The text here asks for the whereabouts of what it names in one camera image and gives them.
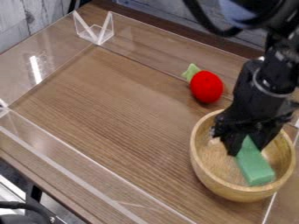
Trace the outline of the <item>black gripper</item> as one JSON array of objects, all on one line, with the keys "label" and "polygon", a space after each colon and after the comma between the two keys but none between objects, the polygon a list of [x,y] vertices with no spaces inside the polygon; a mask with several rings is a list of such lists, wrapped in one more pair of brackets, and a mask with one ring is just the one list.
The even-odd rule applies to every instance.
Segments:
[{"label": "black gripper", "polygon": [[217,116],[214,136],[221,137],[227,153],[237,156],[246,136],[262,151],[290,121],[299,103],[290,100],[298,85],[298,72],[290,65],[249,61],[234,88],[234,100]]}]

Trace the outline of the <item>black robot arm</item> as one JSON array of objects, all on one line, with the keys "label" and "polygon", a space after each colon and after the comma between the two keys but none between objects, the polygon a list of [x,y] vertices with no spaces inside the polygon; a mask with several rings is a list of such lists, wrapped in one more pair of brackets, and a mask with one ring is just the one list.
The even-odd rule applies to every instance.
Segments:
[{"label": "black robot arm", "polygon": [[226,19],[241,29],[267,31],[263,59],[241,70],[234,100],[215,118],[214,136],[231,156],[250,137],[265,149],[277,137],[299,102],[299,0],[219,0]]}]

